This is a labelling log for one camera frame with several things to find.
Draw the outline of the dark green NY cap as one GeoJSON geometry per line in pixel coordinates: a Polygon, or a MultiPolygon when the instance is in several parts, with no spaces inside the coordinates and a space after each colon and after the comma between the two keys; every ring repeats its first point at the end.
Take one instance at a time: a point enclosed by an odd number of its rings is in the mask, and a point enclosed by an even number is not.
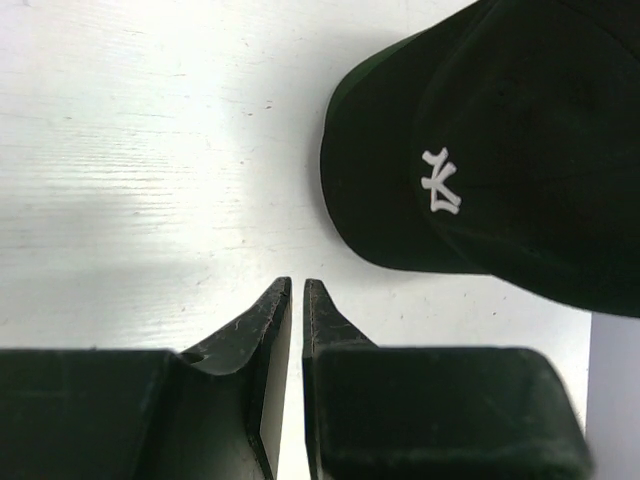
{"type": "Polygon", "coordinates": [[[324,118],[323,128],[326,128],[329,121],[337,111],[338,106],[344,100],[344,98],[375,68],[384,63],[389,57],[394,55],[398,50],[404,48],[411,41],[421,35],[421,32],[415,33],[403,40],[400,40],[390,46],[387,46],[383,50],[368,57],[366,60],[360,62],[353,69],[351,69],[345,77],[337,84],[336,88],[332,92],[329,99],[326,114],[324,118]]]}

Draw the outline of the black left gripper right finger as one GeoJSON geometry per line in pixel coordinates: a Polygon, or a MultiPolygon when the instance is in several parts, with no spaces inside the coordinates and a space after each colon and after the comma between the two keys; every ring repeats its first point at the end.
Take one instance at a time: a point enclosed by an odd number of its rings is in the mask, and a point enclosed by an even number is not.
{"type": "Polygon", "coordinates": [[[589,479],[552,364],[528,348],[382,347],[303,293],[305,443],[314,479],[589,479]]]}

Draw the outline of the black NY cap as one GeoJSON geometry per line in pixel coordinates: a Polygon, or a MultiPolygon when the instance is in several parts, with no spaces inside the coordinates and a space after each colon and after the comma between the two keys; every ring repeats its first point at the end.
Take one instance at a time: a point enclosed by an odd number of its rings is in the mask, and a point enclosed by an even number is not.
{"type": "Polygon", "coordinates": [[[344,98],[319,166],[373,264],[637,316],[638,3],[472,3],[344,98]]]}

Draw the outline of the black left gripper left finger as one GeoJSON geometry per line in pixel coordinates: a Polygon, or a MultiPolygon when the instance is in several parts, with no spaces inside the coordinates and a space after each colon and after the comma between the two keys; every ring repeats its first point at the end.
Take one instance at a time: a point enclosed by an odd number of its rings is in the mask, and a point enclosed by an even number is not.
{"type": "Polygon", "coordinates": [[[192,347],[5,349],[5,479],[273,479],[292,283],[192,347]]]}

